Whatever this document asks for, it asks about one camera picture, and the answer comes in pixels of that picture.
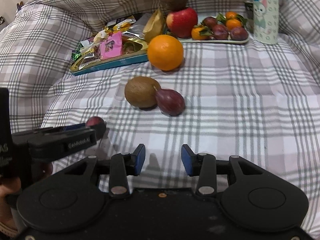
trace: plaid cloth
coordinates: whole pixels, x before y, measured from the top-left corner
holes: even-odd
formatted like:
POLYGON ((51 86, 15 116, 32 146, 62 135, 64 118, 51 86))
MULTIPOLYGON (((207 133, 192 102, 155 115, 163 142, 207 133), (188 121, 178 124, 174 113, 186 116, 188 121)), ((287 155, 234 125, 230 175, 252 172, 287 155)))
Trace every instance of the plaid cloth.
MULTIPOLYGON (((199 13, 244 12, 244 0, 189 0, 199 13)), ((310 206, 302 227, 320 236, 320 1, 280 0, 277 45, 184 44, 184 66, 163 73, 150 63, 72 76, 71 50, 104 22, 152 12, 158 0, 30 0, 0 33, 0 81, 10 90, 13 132, 104 118, 100 144, 55 163, 62 169, 92 151, 100 158, 146 145, 134 187, 189 187, 180 148, 227 159, 240 155, 300 187, 310 206), (167 117, 124 98, 128 79, 150 76, 179 91, 186 110, 167 117)), ((108 178, 100 183, 107 190, 108 178)), ((220 189, 226 178, 218 179, 220 189)))

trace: orange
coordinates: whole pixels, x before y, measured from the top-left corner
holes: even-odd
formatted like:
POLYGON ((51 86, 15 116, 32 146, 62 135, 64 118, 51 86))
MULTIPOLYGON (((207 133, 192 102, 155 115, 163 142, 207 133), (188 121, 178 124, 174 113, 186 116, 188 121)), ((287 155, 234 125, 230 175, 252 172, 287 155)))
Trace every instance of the orange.
POLYGON ((164 71, 170 71, 181 65, 183 46, 176 38, 162 34, 150 41, 147 55, 153 66, 164 71))
POLYGON ((204 26, 193 28, 191 31, 191 37, 197 41, 208 39, 208 36, 200 35, 200 31, 202 31, 204 28, 204 26))
POLYGON ((237 16, 237 13, 236 12, 226 12, 226 19, 227 20, 230 20, 230 19, 233 19, 237 16))
POLYGON ((242 27, 242 23, 237 19, 230 19, 230 20, 227 20, 226 27, 228 31, 231 31, 235 27, 242 27))

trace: screw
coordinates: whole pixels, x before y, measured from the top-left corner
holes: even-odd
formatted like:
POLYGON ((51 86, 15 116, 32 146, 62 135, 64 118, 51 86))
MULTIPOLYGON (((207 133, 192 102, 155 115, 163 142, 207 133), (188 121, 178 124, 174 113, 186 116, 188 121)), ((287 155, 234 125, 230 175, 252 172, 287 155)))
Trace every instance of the screw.
POLYGON ((166 193, 159 193, 159 195, 158 195, 158 197, 162 197, 162 198, 164 198, 164 197, 166 197, 166 196, 167 196, 166 193))
POLYGON ((198 191, 202 194, 202 195, 209 195, 212 194, 214 192, 214 188, 210 187, 210 186, 202 186, 198 189, 198 191))
POLYGON ((111 188, 111 192, 115 195, 121 195, 127 192, 127 189, 123 186, 114 186, 111 188))

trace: white water bottle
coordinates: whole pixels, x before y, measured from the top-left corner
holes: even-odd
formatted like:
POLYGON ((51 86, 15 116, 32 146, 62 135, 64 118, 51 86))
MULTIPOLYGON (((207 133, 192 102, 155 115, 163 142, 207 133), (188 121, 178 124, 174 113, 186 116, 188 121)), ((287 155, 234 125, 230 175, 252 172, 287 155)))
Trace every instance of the white water bottle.
POLYGON ((279 0, 253 0, 254 37, 276 44, 279 30, 279 0))

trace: circular disc cover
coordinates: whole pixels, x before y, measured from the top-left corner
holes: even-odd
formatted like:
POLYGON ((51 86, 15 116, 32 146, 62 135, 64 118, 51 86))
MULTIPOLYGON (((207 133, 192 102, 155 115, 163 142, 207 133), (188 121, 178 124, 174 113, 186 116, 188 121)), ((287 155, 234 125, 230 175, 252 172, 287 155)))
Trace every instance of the circular disc cover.
POLYGON ((221 205, 234 222, 260 232, 300 226, 308 211, 306 195, 271 173, 240 176, 222 193, 221 205))
POLYGON ((95 185, 82 176, 65 175, 59 180, 49 177, 45 183, 25 189, 17 208, 30 227, 55 233, 80 228, 95 218, 104 204, 105 196, 95 185))

